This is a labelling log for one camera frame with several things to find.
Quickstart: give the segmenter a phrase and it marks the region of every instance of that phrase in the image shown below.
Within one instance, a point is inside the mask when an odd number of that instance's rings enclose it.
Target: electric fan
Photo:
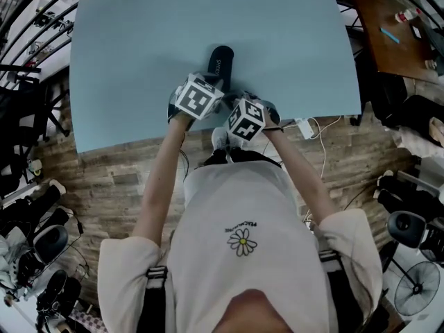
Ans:
[[[441,275],[431,262],[421,262],[402,277],[395,292],[395,308],[403,316],[413,316],[426,308],[439,288]]]

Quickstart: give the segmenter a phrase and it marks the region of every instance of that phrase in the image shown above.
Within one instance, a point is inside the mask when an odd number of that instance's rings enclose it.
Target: daisy print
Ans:
[[[237,230],[235,233],[230,235],[228,244],[230,244],[231,249],[236,251],[236,255],[241,257],[242,255],[247,256],[253,252],[253,249],[257,247],[255,241],[249,240],[250,231],[248,228],[245,230]]]

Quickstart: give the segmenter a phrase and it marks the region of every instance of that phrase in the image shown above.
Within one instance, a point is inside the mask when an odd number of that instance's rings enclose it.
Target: desk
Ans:
[[[409,23],[396,22],[395,13],[405,10],[397,1],[353,0],[353,3],[378,71],[438,83],[438,74],[425,67],[425,61],[432,59],[432,50],[420,19],[410,21],[422,32],[422,40],[417,40]],[[383,34],[381,27],[397,37],[400,43]]]
[[[234,51],[232,88],[273,102],[283,119],[360,113],[335,0],[80,0],[70,66],[77,151],[164,136],[171,92],[221,44]]]

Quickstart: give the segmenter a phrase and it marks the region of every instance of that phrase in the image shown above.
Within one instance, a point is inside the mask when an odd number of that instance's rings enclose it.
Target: light blue table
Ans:
[[[77,151],[163,136],[171,92],[221,44],[234,51],[232,88],[273,102],[283,119],[361,112],[335,0],[81,0],[70,67]]]

